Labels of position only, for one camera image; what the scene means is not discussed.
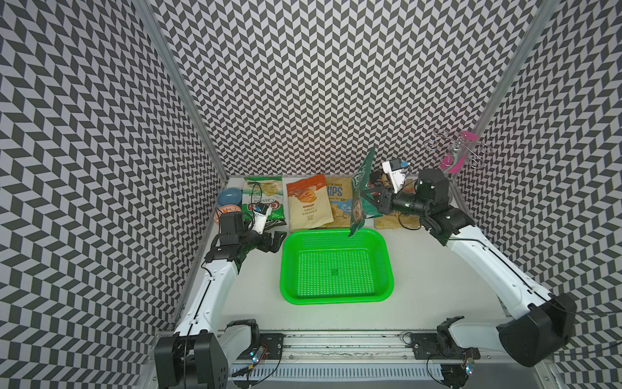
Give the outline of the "green REAL chips bag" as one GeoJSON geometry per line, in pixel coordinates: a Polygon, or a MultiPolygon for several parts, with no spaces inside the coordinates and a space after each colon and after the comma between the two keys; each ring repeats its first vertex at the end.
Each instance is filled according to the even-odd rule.
{"type": "Polygon", "coordinates": [[[382,171],[374,168],[374,158],[376,155],[376,148],[371,147],[365,156],[363,163],[356,170],[355,175],[352,178],[352,214],[350,223],[349,236],[352,237],[357,231],[364,227],[367,219],[380,217],[381,213],[364,213],[362,210],[361,198],[372,198],[375,194],[366,194],[364,190],[367,188],[370,182],[377,181],[382,176],[382,171]]]}

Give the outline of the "tan orange CHIPS bag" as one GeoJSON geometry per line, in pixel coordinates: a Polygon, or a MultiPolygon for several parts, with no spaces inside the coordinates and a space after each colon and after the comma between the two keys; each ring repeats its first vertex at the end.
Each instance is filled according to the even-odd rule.
{"type": "MultiPolygon", "coordinates": [[[[392,188],[389,178],[385,174],[381,176],[377,183],[382,183],[384,186],[392,188]]],[[[414,194],[414,180],[408,178],[405,181],[403,192],[414,194]]],[[[382,215],[374,220],[374,227],[377,230],[395,230],[395,229],[405,229],[405,230],[419,230],[421,228],[419,217],[412,215],[403,215],[400,212],[392,212],[390,215],[382,215]]]]}

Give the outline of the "orange cassava chips bag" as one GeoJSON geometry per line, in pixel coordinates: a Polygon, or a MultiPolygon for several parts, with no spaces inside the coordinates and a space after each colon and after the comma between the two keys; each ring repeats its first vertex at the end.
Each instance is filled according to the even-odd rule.
{"type": "Polygon", "coordinates": [[[288,183],[290,231],[313,230],[334,221],[324,174],[288,183]]]}

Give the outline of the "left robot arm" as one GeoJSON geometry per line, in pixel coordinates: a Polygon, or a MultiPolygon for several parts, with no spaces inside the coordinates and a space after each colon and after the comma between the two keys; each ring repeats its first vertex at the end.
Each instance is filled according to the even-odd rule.
{"type": "Polygon", "coordinates": [[[230,322],[224,332],[217,326],[227,296],[249,252],[276,253],[285,231],[265,231],[268,216],[255,212],[250,224],[242,212],[219,217],[219,232],[202,260],[204,277],[189,311],[172,335],[158,340],[155,352],[157,384],[161,388],[224,388],[233,363],[249,355],[249,374],[264,358],[259,326],[253,319],[230,322]]]}

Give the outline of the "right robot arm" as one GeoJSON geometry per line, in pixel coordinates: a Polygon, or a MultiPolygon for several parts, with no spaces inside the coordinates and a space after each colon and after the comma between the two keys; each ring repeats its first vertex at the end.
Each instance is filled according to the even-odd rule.
{"type": "Polygon", "coordinates": [[[355,215],[364,215],[365,204],[382,215],[399,212],[418,217],[442,246],[471,266],[509,312],[509,319],[497,321],[446,319],[437,326],[435,345],[441,356],[484,348],[505,352],[520,365],[533,367],[570,343],[577,315],[573,298],[550,293],[495,248],[468,214],[451,205],[450,180],[441,170],[422,170],[412,193],[387,186],[354,188],[355,215]]]}

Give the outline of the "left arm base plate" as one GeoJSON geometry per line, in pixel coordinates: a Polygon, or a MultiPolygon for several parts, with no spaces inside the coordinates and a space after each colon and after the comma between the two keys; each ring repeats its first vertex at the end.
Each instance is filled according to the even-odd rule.
{"type": "Polygon", "coordinates": [[[259,339],[254,341],[251,346],[245,350],[239,358],[241,360],[251,360],[255,353],[263,346],[267,348],[262,358],[264,361],[280,360],[284,350],[285,334],[279,332],[261,333],[259,339]]]}

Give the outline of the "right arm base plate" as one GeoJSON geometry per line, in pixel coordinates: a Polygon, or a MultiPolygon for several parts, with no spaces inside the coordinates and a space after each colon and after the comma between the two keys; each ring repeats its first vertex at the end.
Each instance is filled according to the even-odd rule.
{"type": "Polygon", "coordinates": [[[466,361],[481,359],[477,348],[461,348],[453,340],[442,340],[437,333],[413,332],[408,336],[408,344],[413,350],[414,357],[418,361],[428,358],[432,360],[456,360],[466,361]]]}

